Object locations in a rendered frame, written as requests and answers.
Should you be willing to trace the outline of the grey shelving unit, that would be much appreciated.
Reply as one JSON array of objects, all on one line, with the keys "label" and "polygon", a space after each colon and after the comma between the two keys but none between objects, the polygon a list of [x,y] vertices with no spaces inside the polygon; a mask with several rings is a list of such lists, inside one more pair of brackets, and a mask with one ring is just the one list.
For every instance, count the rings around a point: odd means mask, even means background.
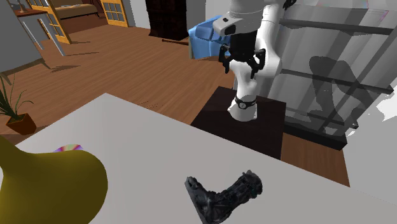
[{"label": "grey shelving unit", "polygon": [[346,132],[397,79],[397,0],[300,1],[280,21],[282,60],[268,97],[285,132],[341,150]]}]

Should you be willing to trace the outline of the yellow glazed door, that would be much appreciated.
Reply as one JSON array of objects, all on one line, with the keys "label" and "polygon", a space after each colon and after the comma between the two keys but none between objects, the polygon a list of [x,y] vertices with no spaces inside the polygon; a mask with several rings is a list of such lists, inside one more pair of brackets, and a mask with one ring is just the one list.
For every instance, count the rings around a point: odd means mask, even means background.
[{"label": "yellow glazed door", "polygon": [[60,23],[59,14],[56,12],[52,0],[26,0],[33,10],[45,11],[49,20],[50,30],[55,32],[57,40],[61,43],[71,44],[69,35]]},{"label": "yellow glazed door", "polygon": [[122,0],[101,0],[101,4],[109,25],[129,26]]}]

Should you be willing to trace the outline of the iridescent disc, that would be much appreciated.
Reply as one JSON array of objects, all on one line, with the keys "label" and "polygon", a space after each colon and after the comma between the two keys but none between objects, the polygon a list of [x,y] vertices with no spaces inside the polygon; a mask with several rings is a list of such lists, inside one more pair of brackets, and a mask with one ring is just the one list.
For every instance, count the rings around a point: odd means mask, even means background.
[{"label": "iridescent disc", "polygon": [[83,148],[79,144],[67,144],[65,146],[61,146],[60,148],[56,149],[54,152],[73,151],[73,150],[83,150]]}]

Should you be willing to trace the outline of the potted plant in brown pot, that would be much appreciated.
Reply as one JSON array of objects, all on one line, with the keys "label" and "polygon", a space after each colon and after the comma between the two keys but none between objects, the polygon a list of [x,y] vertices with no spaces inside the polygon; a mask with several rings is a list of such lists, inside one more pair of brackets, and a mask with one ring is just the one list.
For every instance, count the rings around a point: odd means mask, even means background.
[{"label": "potted plant in brown pot", "polygon": [[15,103],[12,103],[15,79],[13,79],[9,93],[6,91],[4,81],[5,79],[0,76],[0,115],[8,117],[6,126],[23,136],[35,133],[37,126],[31,116],[28,113],[18,112],[22,104],[34,103],[30,100],[21,100],[25,90],[19,94]]}]

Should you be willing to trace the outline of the dark wooden cabinet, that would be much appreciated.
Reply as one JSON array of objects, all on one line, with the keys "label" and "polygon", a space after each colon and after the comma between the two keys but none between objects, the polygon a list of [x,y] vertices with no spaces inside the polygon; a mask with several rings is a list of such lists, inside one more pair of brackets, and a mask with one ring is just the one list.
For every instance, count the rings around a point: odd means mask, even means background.
[{"label": "dark wooden cabinet", "polygon": [[186,0],[145,0],[150,36],[180,41],[188,37]]}]

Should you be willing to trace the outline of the dark robot stand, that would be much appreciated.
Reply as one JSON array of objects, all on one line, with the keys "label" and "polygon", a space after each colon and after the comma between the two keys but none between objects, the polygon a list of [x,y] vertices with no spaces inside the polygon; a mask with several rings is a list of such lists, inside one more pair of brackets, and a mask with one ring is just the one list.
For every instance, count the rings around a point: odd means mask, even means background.
[{"label": "dark robot stand", "polygon": [[280,159],[286,103],[257,97],[257,119],[240,122],[227,111],[236,91],[218,87],[191,126]]}]

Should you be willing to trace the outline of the grey slanted board on legs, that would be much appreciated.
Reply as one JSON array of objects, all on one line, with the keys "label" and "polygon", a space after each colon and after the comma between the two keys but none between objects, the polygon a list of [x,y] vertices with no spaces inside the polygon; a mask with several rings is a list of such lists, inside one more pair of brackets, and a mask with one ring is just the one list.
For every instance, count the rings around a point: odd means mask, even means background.
[{"label": "grey slanted board on legs", "polygon": [[27,10],[26,13],[17,14],[8,0],[0,0],[0,78],[7,83],[11,83],[9,75],[37,64],[45,64],[35,46],[37,39],[26,24],[28,20],[40,20],[60,54],[65,55],[46,11]]}]

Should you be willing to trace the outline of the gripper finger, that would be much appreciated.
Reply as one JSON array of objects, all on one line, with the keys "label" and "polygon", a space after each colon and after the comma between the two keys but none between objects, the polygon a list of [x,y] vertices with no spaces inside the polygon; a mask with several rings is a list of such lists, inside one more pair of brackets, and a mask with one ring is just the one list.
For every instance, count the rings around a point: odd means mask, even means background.
[{"label": "gripper finger", "polygon": [[225,68],[225,74],[228,74],[230,70],[230,59],[225,57],[225,53],[229,51],[230,47],[226,44],[222,44],[219,49],[218,61],[222,63]]},{"label": "gripper finger", "polygon": [[251,76],[250,78],[253,79],[255,74],[262,70],[265,66],[265,54],[266,49],[262,48],[254,52],[253,57],[249,60],[249,66],[251,67]]}]

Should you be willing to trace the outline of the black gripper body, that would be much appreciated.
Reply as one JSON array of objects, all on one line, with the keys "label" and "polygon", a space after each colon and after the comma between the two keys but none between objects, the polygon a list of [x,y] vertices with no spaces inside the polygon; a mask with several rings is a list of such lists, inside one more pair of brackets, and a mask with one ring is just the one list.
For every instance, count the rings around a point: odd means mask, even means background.
[{"label": "black gripper body", "polygon": [[253,58],[257,31],[231,35],[230,54],[233,60],[247,62]]}]

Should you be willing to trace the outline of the black boot-shaped object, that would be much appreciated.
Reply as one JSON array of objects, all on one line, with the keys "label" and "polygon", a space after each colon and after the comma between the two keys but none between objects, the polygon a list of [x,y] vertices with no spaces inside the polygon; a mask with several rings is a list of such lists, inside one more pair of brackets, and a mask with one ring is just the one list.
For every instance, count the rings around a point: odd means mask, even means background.
[{"label": "black boot-shaped object", "polygon": [[203,224],[222,223],[234,209],[263,192],[261,179],[251,170],[243,172],[233,185],[219,193],[206,190],[191,176],[186,178],[185,187]]}]

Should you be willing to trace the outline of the beige sofa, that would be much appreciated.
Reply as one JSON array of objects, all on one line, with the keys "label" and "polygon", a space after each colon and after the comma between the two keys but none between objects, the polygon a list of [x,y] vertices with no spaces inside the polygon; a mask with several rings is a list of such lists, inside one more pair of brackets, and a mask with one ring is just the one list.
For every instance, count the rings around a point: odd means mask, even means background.
[{"label": "beige sofa", "polygon": [[60,19],[81,17],[85,15],[97,15],[99,17],[97,8],[92,4],[75,4],[72,6],[56,7],[55,11]]}]

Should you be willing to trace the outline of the yellow vase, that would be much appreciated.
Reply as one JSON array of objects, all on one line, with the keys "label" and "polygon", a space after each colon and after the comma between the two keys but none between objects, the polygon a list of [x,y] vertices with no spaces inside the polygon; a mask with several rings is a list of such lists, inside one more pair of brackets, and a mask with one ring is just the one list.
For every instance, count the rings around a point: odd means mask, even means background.
[{"label": "yellow vase", "polygon": [[0,224],[89,224],[101,210],[108,179],[83,150],[28,153],[0,136]]}]

